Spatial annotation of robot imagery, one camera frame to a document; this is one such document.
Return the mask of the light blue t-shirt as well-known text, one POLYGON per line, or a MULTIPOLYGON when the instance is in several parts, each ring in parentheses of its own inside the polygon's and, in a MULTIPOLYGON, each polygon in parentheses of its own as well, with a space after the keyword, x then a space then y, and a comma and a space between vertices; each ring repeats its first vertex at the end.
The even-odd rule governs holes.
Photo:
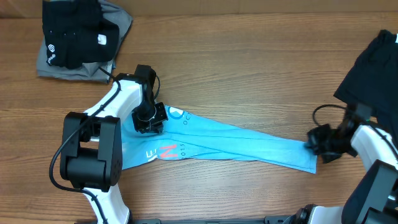
POLYGON ((131 118, 122 125, 123 169, 156 159, 261 161, 314 174, 317 157, 302 141, 219 123, 166 106, 160 134, 141 134, 131 118))

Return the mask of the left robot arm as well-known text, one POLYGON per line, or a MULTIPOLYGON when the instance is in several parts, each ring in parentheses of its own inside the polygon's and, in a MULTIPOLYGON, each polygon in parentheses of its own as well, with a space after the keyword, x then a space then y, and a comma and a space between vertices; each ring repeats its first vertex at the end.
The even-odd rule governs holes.
POLYGON ((63 122, 62 144, 49 167, 50 181, 59 189, 83 194, 97 223, 132 223, 118 181, 123 166, 123 122, 131 118, 135 131, 160 134, 168 119, 159 94, 159 81, 149 65, 138 65, 133 74, 113 78, 111 90, 84 113, 70 112, 63 122))

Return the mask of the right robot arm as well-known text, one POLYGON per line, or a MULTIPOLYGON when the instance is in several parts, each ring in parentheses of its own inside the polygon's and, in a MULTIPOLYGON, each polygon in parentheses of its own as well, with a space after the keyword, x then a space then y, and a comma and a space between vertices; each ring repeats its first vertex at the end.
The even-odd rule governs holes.
POLYGON ((366 173, 342 207, 308 204, 286 223, 397 223, 397 148, 392 136, 370 120, 371 107, 357 103, 343 109, 338 127, 317 124, 307 133, 305 147, 323 163, 344 153, 359 157, 366 173))

